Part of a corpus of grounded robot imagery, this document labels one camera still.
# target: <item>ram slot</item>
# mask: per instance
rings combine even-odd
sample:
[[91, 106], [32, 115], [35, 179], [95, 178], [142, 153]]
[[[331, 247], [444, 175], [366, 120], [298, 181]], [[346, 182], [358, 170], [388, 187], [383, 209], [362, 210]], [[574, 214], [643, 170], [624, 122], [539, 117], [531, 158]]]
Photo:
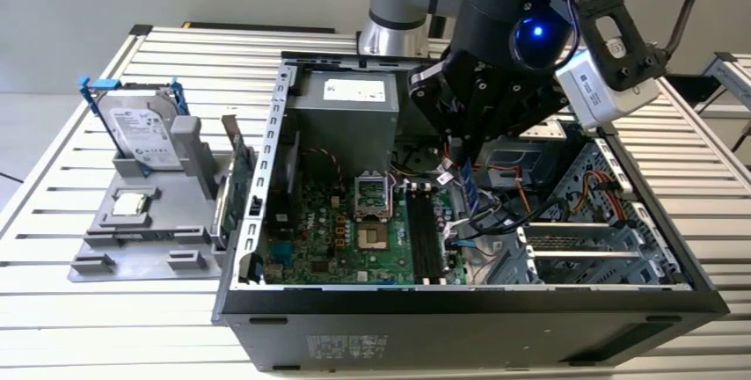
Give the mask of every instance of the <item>ram slot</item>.
[[406, 198], [415, 283], [438, 284], [444, 275], [431, 193], [408, 192]]

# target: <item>metal workbench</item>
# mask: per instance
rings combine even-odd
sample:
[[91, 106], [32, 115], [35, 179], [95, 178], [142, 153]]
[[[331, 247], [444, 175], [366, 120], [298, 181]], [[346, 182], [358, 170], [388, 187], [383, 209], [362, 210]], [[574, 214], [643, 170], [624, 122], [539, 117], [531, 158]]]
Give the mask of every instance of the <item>metal workbench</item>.
[[[434, 53], [444, 46], [438, 41]], [[355, 38], [154, 28], [128, 37], [103, 76], [151, 83], [179, 77], [211, 147], [230, 148], [224, 113], [238, 115], [247, 143], [259, 145], [282, 50], [352, 53]], [[670, 85], [660, 86], [662, 97], [616, 127], [732, 314], [615, 369], [554, 371], [552, 377], [751, 378], [751, 175]], [[68, 262], [113, 174], [111, 158], [112, 142], [81, 104], [0, 215], [0, 367], [19, 367], [0, 377], [263, 376], [230, 329], [210, 325], [219, 281], [68, 282]], [[388, 373], [392, 378], [539, 374]]]
[[715, 77], [739, 102], [736, 105], [699, 104], [696, 110], [702, 117], [751, 120], [751, 55], [715, 53], [702, 75]]

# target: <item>hard drive label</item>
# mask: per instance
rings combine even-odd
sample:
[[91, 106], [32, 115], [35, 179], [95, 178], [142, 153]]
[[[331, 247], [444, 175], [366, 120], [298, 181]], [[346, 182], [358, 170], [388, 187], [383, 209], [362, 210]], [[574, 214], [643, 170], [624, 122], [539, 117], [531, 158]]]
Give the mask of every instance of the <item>hard drive label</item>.
[[132, 158], [155, 170], [180, 169], [178, 153], [159, 114], [150, 109], [115, 108], [109, 115]]

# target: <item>open computer tower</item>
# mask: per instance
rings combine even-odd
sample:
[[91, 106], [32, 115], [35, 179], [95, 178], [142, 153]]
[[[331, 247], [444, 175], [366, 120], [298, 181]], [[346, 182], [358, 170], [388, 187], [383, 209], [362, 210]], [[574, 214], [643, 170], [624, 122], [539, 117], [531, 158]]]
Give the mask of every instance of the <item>open computer tower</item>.
[[615, 365], [727, 314], [615, 129], [456, 164], [422, 63], [283, 55], [215, 308], [258, 368]]

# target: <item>power supply label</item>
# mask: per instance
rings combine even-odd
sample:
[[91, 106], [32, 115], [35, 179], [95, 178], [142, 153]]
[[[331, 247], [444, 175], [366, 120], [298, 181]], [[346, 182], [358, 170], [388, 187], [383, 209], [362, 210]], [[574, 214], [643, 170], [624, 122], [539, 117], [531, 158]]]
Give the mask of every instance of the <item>power supply label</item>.
[[324, 100], [386, 102], [386, 83], [363, 79], [328, 79]]
[[125, 149], [155, 170], [180, 169], [180, 160], [162, 117], [150, 109], [115, 108], [109, 111]]
[[387, 343], [387, 334], [307, 336], [310, 357], [316, 360], [383, 358]]

